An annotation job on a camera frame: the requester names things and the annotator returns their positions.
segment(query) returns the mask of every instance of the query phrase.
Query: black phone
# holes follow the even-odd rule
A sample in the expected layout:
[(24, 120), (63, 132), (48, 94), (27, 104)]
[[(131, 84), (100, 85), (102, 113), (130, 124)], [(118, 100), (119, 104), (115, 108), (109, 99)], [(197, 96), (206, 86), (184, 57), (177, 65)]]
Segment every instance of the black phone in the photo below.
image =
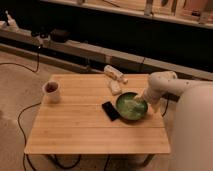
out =
[(106, 112), (106, 114), (109, 116), (111, 121), (114, 121), (115, 119), (118, 119), (120, 117), (120, 114), (118, 111), (113, 107), (111, 102), (106, 102), (102, 104), (102, 108)]

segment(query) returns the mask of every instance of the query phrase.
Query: tabletop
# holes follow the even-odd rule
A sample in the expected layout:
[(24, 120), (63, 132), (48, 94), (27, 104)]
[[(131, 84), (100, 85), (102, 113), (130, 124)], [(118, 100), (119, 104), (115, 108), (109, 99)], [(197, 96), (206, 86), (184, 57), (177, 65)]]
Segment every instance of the tabletop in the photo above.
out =
[[(122, 91), (142, 93), (147, 75), (126, 74)], [(43, 97), (25, 147), (26, 154), (167, 154), (170, 145), (162, 116), (149, 106), (136, 122), (111, 121), (101, 104), (118, 96), (108, 89), (103, 74), (60, 74), (51, 80), (60, 85), (57, 104)]]

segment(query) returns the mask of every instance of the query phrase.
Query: concrete floor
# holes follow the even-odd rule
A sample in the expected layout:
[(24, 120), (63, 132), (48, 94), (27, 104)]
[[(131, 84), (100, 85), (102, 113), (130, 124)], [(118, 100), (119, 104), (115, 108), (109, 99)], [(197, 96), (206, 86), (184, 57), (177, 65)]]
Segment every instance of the concrete floor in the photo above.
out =
[[(0, 51), (0, 63), (16, 62), (35, 68), (36, 62), (19, 56)], [(48, 81), (51, 74), (73, 73), (61, 68), (41, 64), (38, 74), (13, 65), (0, 66), (0, 171), (22, 171), (22, 156), (24, 139), (18, 128), (17, 117), (20, 111), (42, 100), (42, 85)], [(161, 101), (163, 113), (166, 101)], [(165, 125), (170, 138), (172, 131), (173, 113), (176, 103), (170, 102), (165, 116)], [(22, 115), (21, 123), (28, 135), (39, 107), (31, 108)], [(83, 155), (79, 165), (74, 171), (102, 171), (106, 162), (106, 155)], [(62, 162), (72, 163), (76, 156), (60, 156)], [(156, 155), (151, 163), (142, 168), (141, 163), (145, 155), (112, 156), (107, 170), (109, 171), (168, 171), (169, 155)], [(38, 171), (56, 171), (49, 160), (42, 155), (31, 156), (32, 162)]]

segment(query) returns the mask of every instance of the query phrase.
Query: bowl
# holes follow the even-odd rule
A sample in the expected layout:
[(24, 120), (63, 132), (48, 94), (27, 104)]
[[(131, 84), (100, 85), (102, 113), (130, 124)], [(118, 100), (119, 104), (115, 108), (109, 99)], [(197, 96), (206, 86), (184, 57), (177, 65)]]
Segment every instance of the bowl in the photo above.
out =
[(148, 110), (146, 101), (135, 101), (137, 93), (127, 92), (121, 94), (116, 100), (116, 109), (122, 118), (130, 121), (142, 119)]

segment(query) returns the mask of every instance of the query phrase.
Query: dark wall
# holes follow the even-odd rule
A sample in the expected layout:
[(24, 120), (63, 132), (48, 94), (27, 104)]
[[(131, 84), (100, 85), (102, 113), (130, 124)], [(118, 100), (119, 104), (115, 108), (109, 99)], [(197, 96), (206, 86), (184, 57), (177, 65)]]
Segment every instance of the dark wall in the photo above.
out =
[(21, 28), (67, 29), (71, 39), (213, 71), (213, 30), (40, 2), (2, 0)]

